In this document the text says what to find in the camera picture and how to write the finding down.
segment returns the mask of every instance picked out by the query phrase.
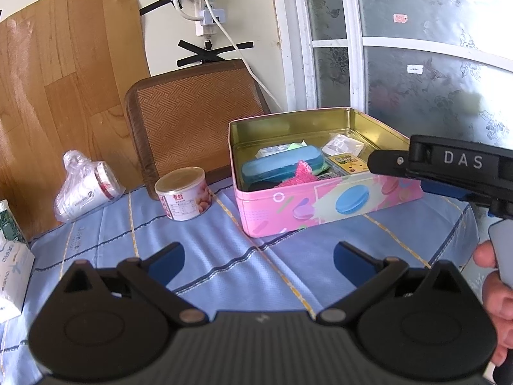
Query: white bottle in plastic bag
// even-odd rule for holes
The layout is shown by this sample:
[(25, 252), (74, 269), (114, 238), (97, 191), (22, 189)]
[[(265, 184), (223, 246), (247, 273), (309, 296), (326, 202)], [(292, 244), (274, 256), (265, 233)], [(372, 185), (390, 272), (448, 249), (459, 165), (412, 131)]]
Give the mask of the white bottle in plastic bag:
[(92, 162), (78, 150), (66, 152), (63, 162), (68, 175), (54, 207), (60, 222), (73, 221), (125, 192), (105, 162)]

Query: milk carton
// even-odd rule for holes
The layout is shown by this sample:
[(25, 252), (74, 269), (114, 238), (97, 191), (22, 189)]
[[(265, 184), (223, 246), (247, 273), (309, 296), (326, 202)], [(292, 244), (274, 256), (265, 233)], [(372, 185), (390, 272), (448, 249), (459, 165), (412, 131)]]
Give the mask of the milk carton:
[(21, 315), (33, 264), (7, 200), (0, 201), (0, 323)]

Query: white cable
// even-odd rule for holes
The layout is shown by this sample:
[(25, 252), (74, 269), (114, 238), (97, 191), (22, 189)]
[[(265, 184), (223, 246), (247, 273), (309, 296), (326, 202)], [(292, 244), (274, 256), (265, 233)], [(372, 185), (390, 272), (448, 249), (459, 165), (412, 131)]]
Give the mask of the white cable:
[(192, 21), (201, 21), (203, 20), (203, 17), (194, 17), (194, 16), (189, 16), (186, 12), (184, 12), (181, 8), (180, 8), (180, 2), (178, 0), (173, 0), (173, 6), (174, 8), (176, 8), (176, 11), (179, 12), (179, 14), (184, 18), (184, 19), (187, 19), (187, 20), (192, 20)]
[(212, 10), (212, 6), (210, 5), (210, 2), (209, 0), (205, 0), (205, 4), (207, 5), (207, 8), (208, 8), (208, 11), (210, 11), (210, 15), (212, 16), (212, 19), (214, 19), (214, 22), (215, 24), (217, 24), (217, 26), (219, 26), (219, 29), (221, 29), (221, 32), (223, 32), (226, 36), (226, 38), (230, 41), (230, 43), (232, 44), (233, 48), (235, 49), (235, 51), (238, 53), (238, 55), (240, 56), (240, 58), (242, 59), (242, 61), (244, 62), (244, 65), (246, 66), (246, 68), (248, 69), (248, 72), (249, 74), (253, 77), (253, 79), (258, 83), (258, 85), (260, 85), (260, 87), (269, 95), (269, 97), (271, 97), (271, 99), (276, 103), (276, 105), (278, 106), (278, 108), (281, 110), (281, 111), (285, 111), (285, 110), (282, 110), (281, 107), (280, 107), (280, 103), (278, 102), (278, 100), (276, 99), (276, 97), (267, 89), (267, 87), (262, 83), (262, 81), (260, 81), (260, 79), (257, 78), (257, 76), (253, 73), (253, 71), (251, 70), (249, 64), (247, 63), (244, 55), (242, 54), (242, 52), (240, 51), (240, 49), (237, 47), (237, 44), (235, 44), (235, 42), (233, 41), (233, 39), (230, 37), (230, 35), (228, 34), (228, 32), (225, 30), (225, 28), (223, 27), (223, 25), (219, 22), (219, 20), (217, 20), (217, 17), (215, 16), (214, 14), (214, 11)]

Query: white sticker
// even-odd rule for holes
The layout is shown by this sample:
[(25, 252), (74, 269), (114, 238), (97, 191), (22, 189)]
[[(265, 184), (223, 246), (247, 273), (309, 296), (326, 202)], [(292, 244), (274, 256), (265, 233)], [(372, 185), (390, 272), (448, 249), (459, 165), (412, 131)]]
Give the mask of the white sticker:
[(409, 74), (422, 74), (424, 72), (424, 65), (407, 65), (406, 70)]
[(406, 14), (394, 14), (393, 22), (394, 23), (406, 23), (408, 21), (408, 16)]

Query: human hand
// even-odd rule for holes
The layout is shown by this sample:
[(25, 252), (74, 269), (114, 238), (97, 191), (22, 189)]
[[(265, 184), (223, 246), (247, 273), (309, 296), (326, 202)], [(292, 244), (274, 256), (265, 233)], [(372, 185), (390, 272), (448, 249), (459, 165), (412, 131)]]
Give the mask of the human hand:
[[(480, 244), (474, 252), (474, 262), (483, 268), (496, 268), (497, 260), (490, 241)], [(492, 363), (500, 366), (513, 348), (513, 289), (492, 272), (483, 283), (483, 305), (497, 330), (498, 345)]]

